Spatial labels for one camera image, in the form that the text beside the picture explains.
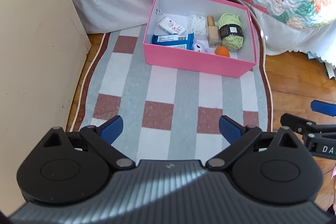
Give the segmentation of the orange makeup sponge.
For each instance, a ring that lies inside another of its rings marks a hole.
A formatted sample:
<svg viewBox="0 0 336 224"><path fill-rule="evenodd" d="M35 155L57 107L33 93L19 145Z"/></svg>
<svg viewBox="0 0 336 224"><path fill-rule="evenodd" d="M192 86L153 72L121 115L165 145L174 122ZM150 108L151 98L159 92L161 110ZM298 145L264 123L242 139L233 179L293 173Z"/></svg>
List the orange makeup sponge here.
<svg viewBox="0 0 336 224"><path fill-rule="evenodd" d="M224 46L216 47L215 54L218 55L218 56L224 56L224 57L230 58L230 53L229 53L228 49Z"/></svg>

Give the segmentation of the purple plush toy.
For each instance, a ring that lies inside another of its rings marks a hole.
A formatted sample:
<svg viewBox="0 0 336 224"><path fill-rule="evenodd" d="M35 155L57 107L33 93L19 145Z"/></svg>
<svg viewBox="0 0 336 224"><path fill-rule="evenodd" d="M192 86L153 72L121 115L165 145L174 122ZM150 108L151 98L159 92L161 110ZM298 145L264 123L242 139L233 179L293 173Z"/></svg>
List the purple plush toy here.
<svg viewBox="0 0 336 224"><path fill-rule="evenodd" d="M194 40L193 50L196 52L209 53L214 55L215 50L210 48L208 40Z"/></svg>

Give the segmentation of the blue wet wipes pack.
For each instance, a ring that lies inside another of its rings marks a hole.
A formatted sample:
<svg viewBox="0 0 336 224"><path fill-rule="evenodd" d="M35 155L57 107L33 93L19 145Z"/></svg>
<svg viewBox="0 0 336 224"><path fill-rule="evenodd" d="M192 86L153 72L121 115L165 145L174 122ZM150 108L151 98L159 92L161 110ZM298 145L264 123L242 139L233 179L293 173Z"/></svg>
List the blue wet wipes pack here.
<svg viewBox="0 0 336 224"><path fill-rule="evenodd" d="M192 50L194 44L194 34L153 35L151 44L178 48L182 50Z"/></svg>

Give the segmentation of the white tissue packet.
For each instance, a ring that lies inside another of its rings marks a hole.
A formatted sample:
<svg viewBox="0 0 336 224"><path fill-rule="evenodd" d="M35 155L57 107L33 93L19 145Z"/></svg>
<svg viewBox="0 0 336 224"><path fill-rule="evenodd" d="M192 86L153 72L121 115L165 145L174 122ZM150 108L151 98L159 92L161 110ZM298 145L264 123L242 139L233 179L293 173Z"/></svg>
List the white tissue packet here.
<svg viewBox="0 0 336 224"><path fill-rule="evenodd" d="M166 32L169 35L183 35L186 33L186 29L180 24L177 24L175 21L170 19L167 16L164 16L157 25L161 30Z"/></svg>

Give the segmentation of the paper scraps under bed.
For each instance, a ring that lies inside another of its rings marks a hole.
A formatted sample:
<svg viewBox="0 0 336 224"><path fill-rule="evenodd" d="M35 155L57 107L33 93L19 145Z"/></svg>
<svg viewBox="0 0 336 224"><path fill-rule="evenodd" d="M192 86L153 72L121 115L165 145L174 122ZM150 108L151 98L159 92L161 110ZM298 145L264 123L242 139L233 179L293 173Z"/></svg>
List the paper scraps under bed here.
<svg viewBox="0 0 336 224"><path fill-rule="evenodd" d="M325 65L329 79L335 80L335 65L332 65L331 63L323 60L321 57L318 57L316 53L308 52L307 56L308 56L308 59L316 59L320 63L323 63Z"/></svg>

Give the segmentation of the checkered grey pink rug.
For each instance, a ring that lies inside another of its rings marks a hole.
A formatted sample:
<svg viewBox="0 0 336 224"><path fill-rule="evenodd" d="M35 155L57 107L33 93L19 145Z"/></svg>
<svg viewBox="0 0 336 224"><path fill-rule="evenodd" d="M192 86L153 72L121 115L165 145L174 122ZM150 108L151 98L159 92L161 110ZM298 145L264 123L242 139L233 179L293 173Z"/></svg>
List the checkered grey pink rug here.
<svg viewBox="0 0 336 224"><path fill-rule="evenodd" d="M271 130L263 33L249 12L258 62L239 78L148 64L143 51L148 20L102 33L71 128L99 126L120 115L123 132L113 145L134 161L206 161L229 145L219 132L222 115L244 126Z"/></svg>

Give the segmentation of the beige foundation bottle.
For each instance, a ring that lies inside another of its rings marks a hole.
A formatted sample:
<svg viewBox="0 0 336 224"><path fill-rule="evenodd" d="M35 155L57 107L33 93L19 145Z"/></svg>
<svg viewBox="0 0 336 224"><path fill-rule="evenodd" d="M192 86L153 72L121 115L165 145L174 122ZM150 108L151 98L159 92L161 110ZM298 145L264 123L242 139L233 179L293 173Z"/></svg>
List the beige foundation bottle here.
<svg viewBox="0 0 336 224"><path fill-rule="evenodd" d="M219 36L219 29L215 25L214 18L212 16L207 17L208 24L208 42L210 48L216 48L221 45L222 41Z"/></svg>

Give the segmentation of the pink cardboard box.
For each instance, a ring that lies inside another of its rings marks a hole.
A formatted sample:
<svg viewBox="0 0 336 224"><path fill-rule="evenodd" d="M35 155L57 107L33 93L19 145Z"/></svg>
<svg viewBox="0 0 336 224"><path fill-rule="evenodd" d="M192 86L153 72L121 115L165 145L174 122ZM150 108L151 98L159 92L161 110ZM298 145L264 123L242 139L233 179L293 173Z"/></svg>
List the pink cardboard box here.
<svg viewBox="0 0 336 224"><path fill-rule="evenodd" d="M187 28L190 14L200 12L218 20L223 14L239 17L244 35L243 47L233 57L181 50L151 43L153 35L164 32L157 23L167 16ZM239 78L258 62L251 13L247 6L227 0L154 0L143 38L143 51L148 64Z"/></svg>

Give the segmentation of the green yarn skein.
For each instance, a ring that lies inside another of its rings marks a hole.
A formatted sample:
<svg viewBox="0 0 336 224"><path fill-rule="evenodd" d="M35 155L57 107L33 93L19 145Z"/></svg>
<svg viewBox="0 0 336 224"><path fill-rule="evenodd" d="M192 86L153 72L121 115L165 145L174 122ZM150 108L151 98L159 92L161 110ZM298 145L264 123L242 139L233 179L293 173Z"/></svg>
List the green yarn skein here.
<svg viewBox="0 0 336 224"><path fill-rule="evenodd" d="M244 34L239 16L223 14L218 20L218 29L222 46L230 51L238 51L243 47Z"/></svg>

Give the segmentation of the beige wooden cabinet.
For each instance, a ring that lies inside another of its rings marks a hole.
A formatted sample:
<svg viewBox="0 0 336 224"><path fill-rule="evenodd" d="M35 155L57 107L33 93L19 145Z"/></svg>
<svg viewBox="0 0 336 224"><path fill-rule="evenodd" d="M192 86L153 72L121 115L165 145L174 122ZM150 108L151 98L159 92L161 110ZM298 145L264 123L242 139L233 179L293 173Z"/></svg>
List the beige wooden cabinet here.
<svg viewBox="0 0 336 224"><path fill-rule="evenodd" d="M72 0L1 0L1 211L23 203L19 166L65 127L91 44Z"/></svg>

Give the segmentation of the white bed skirt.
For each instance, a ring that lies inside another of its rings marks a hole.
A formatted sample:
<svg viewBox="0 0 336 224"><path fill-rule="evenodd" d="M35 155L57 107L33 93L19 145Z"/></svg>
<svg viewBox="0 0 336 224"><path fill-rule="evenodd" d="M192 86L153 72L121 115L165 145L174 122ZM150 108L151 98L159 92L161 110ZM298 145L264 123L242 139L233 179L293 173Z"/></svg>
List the white bed skirt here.
<svg viewBox="0 0 336 224"><path fill-rule="evenodd" d="M154 0L72 0L88 34L107 33L145 24ZM335 22L308 30L297 30L243 0L229 0L247 6L265 36L266 54L316 53L335 65Z"/></svg>

